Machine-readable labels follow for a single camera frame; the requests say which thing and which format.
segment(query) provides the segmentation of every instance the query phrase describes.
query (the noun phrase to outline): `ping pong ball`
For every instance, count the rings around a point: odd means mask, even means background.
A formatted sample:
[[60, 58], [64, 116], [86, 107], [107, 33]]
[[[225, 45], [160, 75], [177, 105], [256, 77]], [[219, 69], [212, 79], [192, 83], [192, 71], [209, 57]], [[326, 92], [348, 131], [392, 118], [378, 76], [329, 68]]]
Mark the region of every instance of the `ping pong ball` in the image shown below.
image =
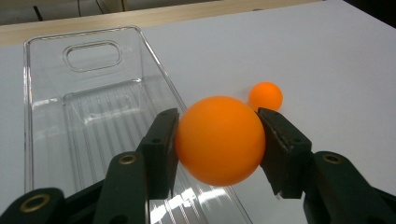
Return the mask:
[[262, 161], [262, 123], [248, 105], [212, 96], [191, 106], [175, 137], [177, 156], [191, 175], [212, 186], [230, 186], [250, 176]]
[[282, 101], [282, 91], [272, 82], [261, 82], [255, 85], [248, 95], [248, 104], [255, 111], [259, 107], [277, 111], [282, 106]]

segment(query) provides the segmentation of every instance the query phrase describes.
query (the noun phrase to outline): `brass screw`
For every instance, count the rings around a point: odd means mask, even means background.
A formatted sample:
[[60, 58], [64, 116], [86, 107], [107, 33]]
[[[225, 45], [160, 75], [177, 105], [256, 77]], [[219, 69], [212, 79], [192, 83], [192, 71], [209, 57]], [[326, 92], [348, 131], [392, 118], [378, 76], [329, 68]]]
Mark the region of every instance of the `brass screw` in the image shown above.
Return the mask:
[[119, 163], [122, 165], [128, 165], [134, 163], [136, 160], [136, 155], [125, 155], [119, 159]]
[[23, 213], [31, 213], [46, 205], [50, 201], [50, 196], [46, 193], [37, 194], [24, 201], [20, 207]]
[[326, 162], [332, 163], [332, 164], [343, 163], [343, 160], [335, 154], [325, 154], [325, 155], [323, 155], [323, 160], [325, 160]]

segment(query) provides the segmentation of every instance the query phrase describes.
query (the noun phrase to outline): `small orange ball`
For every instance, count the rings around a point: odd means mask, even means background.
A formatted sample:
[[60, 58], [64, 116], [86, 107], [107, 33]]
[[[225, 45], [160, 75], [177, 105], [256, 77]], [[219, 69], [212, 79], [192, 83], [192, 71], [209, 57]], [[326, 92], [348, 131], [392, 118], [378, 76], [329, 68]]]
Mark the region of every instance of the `small orange ball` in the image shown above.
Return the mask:
[[248, 104], [255, 111], [259, 107], [277, 111], [283, 102], [283, 94], [280, 88], [272, 82], [261, 82], [255, 85], [248, 95]]
[[230, 186], [250, 176], [262, 161], [265, 135], [256, 113], [227, 96], [205, 98], [180, 119], [177, 156], [198, 180]]

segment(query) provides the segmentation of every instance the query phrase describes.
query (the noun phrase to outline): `transparent plastic tray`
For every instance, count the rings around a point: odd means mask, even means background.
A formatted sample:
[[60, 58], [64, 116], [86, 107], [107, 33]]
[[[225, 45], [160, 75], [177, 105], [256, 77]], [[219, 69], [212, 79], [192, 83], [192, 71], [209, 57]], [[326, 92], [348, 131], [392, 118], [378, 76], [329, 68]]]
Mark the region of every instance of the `transparent plastic tray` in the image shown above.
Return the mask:
[[[24, 44], [25, 189], [65, 196], [105, 178], [160, 112], [185, 106], [137, 27], [42, 36]], [[175, 194], [150, 201], [151, 223], [251, 223], [232, 188], [181, 165]]]

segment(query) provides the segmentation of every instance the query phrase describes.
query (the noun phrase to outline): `wooden surface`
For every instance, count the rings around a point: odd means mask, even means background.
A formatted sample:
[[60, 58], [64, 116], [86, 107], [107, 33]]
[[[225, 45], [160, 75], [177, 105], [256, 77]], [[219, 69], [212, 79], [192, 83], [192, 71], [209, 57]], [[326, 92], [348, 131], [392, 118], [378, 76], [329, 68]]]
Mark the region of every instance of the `wooden surface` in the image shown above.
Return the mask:
[[38, 35], [68, 33], [121, 25], [148, 27], [175, 21], [188, 21], [205, 17], [247, 12], [253, 9], [286, 7], [317, 1], [318, 0], [223, 0], [58, 21], [39, 21], [4, 25], [0, 26], [0, 46], [20, 44], [26, 39]]
[[0, 8], [33, 7], [65, 2], [77, 2], [77, 0], [0, 0]]

